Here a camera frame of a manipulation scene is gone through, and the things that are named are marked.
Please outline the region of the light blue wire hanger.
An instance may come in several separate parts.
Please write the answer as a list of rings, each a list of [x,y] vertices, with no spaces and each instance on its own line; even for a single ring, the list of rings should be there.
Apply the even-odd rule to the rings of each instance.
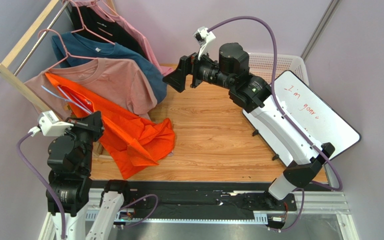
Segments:
[[[59,91],[64,95],[64,97],[57,95],[56,93],[54,93],[54,92],[52,92],[51,90],[49,90],[48,88],[46,88],[44,85],[41,85],[41,88],[42,88],[44,91],[46,91],[47,93],[49,93],[50,95],[52,95],[52,96],[54,96],[54,97],[56,97],[56,98],[58,98],[58,99],[61,99],[61,100],[65,101],[65,102],[74,104],[75,106],[77,106],[78,108],[80,108],[81,110],[83,110],[85,113],[87,113],[87,114],[89,114],[89,115],[92,114],[92,112],[91,112],[87,107],[85,107],[84,105],[79,104],[78,102],[76,102],[76,101],[74,101],[73,99],[71,99],[71,98],[68,96],[68,94],[65,93],[60,87],[59,87],[58,89],[59,89]]]

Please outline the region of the orange t-shirt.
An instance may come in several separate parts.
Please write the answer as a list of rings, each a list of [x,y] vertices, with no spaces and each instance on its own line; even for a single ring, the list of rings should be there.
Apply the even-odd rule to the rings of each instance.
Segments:
[[[176,135],[170,119],[154,123],[78,83],[52,73],[45,76],[57,91],[73,100],[69,107],[76,117],[86,117],[89,112],[101,113],[104,132],[99,141],[113,158],[123,179],[159,165],[159,161],[174,150]]]

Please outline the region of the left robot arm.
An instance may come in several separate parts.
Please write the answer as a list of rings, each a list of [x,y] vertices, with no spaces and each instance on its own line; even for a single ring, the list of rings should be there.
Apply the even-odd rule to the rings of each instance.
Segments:
[[[107,240],[121,206],[130,196],[125,180],[109,180],[100,198],[97,217],[90,230],[85,222],[89,193],[93,145],[104,133],[102,114],[96,111],[86,117],[51,121],[45,131],[56,138],[48,147],[47,165],[50,190],[48,212],[58,240]]]

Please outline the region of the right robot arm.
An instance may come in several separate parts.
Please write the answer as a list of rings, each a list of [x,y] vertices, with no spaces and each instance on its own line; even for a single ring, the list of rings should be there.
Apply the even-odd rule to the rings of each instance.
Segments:
[[[283,200],[293,190],[306,187],[334,153],[335,147],[330,142],[321,143],[312,137],[305,140],[307,132],[276,105],[272,87],[250,73],[249,54],[239,43],[223,44],[218,61],[210,59],[208,54],[182,56],[177,68],[164,76],[163,82],[181,93],[188,75],[192,75],[192,88],[206,82],[227,89],[233,103],[260,120],[291,154],[292,163],[268,188],[273,199]]]

